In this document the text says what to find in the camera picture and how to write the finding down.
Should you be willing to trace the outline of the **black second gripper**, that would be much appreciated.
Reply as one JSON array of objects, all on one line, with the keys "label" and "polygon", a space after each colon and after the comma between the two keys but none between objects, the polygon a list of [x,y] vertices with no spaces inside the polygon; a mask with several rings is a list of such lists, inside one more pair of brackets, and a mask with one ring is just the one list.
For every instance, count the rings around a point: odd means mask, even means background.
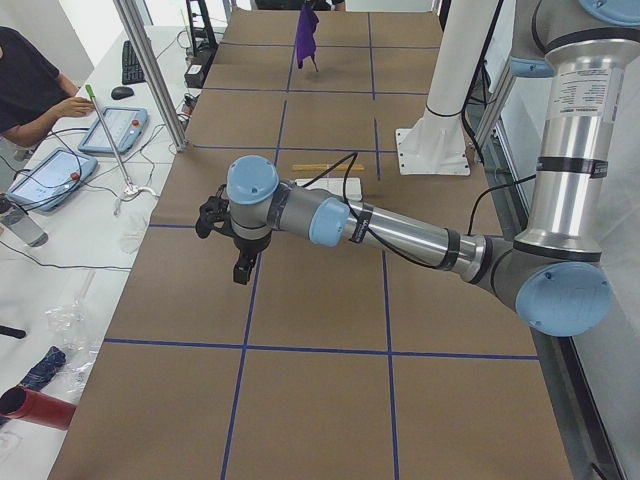
[{"label": "black second gripper", "polygon": [[239,251],[238,259],[234,264],[232,272],[233,282],[240,285],[247,285],[251,280],[251,275],[258,262],[260,253],[271,243],[271,234],[268,233],[258,239],[246,239],[235,234],[233,242]]}]

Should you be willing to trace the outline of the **silver blue second robot arm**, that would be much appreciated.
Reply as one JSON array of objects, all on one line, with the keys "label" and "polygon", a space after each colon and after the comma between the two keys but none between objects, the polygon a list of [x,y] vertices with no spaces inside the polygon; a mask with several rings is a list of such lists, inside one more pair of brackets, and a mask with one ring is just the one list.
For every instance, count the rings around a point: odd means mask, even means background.
[{"label": "silver blue second robot arm", "polygon": [[417,219],[420,210],[444,216],[461,205],[469,174],[462,121],[500,9],[497,1],[452,3],[424,112],[395,134],[400,180],[374,188],[372,203],[282,179],[261,156],[231,164],[197,229],[232,238],[235,282],[248,282],[272,233],[284,231],[326,247],[341,240],[374,246],[453,272],[551,336],[581,334],[607,316],[613,294],[592,219],[624,72],[639,55],[637,2],[518,2],[507,65],[518,77],[551,82],[526,227],[504,240]]}]

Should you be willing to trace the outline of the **person hand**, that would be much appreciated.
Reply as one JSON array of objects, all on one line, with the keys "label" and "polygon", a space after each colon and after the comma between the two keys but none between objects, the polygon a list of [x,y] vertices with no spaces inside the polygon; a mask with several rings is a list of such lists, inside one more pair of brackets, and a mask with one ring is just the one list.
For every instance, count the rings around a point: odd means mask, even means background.
[{"label": "person hand", "polygon": [[84,117],[95,111],[95,106],[90,100],[77,96],[65,99],[57,107],[61,118]]}]

